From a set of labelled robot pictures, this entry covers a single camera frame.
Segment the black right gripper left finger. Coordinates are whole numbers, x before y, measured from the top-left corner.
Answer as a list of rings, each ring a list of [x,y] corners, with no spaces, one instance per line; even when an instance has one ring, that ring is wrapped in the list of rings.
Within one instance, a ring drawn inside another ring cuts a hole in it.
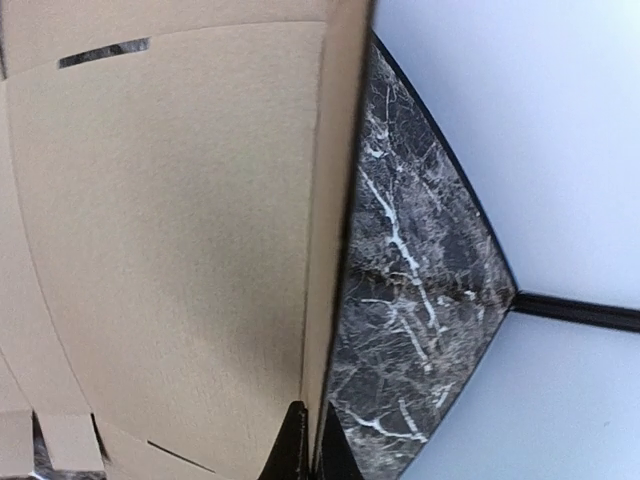
[[[287,409],[259,480],[307,478],[308,411],[302,401],[294,401]]]

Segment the brown cardboard box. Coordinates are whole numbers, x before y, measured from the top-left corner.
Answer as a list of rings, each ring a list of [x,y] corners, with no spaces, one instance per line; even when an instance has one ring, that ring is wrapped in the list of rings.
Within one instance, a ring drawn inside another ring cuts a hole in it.
[[[321,443],[370,1],[1,5],[1,474]]]

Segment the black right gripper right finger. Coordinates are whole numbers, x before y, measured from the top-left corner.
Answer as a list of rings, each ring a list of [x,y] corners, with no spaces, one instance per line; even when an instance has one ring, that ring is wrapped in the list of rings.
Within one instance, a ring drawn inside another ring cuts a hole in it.
[[[332,403],[327,406],[317,478],[319,480],[361,480],[361,472]]]

